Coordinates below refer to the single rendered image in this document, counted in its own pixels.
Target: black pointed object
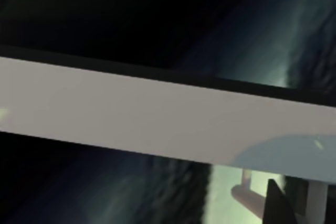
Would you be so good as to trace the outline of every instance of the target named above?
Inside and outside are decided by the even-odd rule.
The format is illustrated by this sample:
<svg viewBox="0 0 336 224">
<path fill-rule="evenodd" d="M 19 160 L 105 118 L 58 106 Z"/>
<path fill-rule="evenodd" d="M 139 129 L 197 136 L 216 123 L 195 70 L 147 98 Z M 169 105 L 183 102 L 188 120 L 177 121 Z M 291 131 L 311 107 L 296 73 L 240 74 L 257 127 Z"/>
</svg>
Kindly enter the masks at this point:
<svg viewBox="0 0 336 224">
<path fill-rule="evenodd" d="M 273 179 L 268 181 L 262 220 L 262 224 L 298 224 L 292 206 Z"/>
</svg>

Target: vertical post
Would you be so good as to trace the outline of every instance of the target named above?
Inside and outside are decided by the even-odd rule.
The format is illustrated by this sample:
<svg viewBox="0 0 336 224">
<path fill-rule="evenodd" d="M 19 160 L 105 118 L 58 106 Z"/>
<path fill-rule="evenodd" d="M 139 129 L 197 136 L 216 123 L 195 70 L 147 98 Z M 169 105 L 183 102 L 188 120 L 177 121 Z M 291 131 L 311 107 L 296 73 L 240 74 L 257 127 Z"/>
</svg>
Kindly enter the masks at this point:
<svg viewBox="0 0 336 224">
<path fill-rule="evenodd" d="M 327 183 L 309 181 L 306 208 L 306 220 L 308 224 L 324 224 L 327 196 Z"/>
</svg>

